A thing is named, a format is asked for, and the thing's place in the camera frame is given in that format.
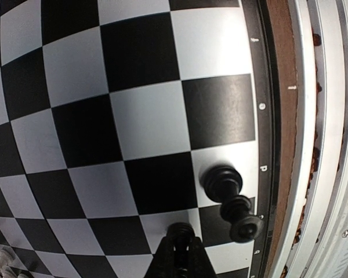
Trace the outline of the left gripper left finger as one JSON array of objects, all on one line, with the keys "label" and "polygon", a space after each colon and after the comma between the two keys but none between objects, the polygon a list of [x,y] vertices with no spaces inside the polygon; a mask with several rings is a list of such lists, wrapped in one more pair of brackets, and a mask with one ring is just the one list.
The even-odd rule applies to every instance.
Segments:
[{"label": "left gripper left finger", "polygon": [[173,236],[165,236],[160,241],[145,278],[174,278],[175,277],[175,240]]}]

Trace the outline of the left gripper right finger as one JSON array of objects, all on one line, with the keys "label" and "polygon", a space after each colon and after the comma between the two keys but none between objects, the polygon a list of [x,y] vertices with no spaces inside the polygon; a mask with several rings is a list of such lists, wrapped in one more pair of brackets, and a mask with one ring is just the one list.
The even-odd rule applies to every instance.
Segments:
[{"label": "left gripper right finger", "polygon": [[188,247],[187,277],[217,278],[205,247],[199,237],[190,240]]}]

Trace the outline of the black grey chessboard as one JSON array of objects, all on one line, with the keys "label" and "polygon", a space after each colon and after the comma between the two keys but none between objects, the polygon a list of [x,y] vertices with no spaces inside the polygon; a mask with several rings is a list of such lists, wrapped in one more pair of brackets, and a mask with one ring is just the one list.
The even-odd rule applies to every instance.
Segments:
[{"label": "black grey chessboard", "polygon": [[200,184],[241,175],[264,217],[256,1],[0,1],[0,255],[7,277],[143,277],[189,223],[218,277],[261,277]]}]

